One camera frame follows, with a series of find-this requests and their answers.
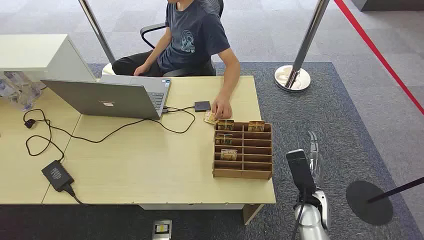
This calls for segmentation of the person's left hand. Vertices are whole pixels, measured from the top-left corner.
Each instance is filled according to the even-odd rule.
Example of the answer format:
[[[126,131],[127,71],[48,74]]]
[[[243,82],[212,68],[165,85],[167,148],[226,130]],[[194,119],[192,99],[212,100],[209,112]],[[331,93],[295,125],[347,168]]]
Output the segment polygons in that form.
[[[219,94],[212,104],[212,113],[215,120],[230,119],[232,117],[230,97]]]

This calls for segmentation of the person's right hand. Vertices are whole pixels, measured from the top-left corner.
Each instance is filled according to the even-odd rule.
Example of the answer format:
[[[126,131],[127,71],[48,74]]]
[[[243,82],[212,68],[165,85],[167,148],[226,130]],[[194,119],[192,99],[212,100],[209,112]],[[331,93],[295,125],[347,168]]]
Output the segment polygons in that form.
[[[142,65],[138,66],[138,67],[134,70],[133,75],[134,75],[134,76],[136,76],[136,77],[137,77],[137,76],[142,76],[142,75],[144,75],[144,74],[148,73],[148,72],[149,72],[149,70],[150,70],[150,68],[151,68],[151,65],[150,65],[150,64],[144,63],[144,64],[142,64]]]

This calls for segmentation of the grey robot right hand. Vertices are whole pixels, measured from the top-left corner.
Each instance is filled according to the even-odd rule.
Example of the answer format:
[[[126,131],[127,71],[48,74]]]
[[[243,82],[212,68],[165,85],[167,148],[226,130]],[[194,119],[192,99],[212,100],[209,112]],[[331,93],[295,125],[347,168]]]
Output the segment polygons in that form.
[[[324,185],[324,158],[319,151],[316,134],[308,130],[310,136],[309,169],[317,190],[322,190]]]

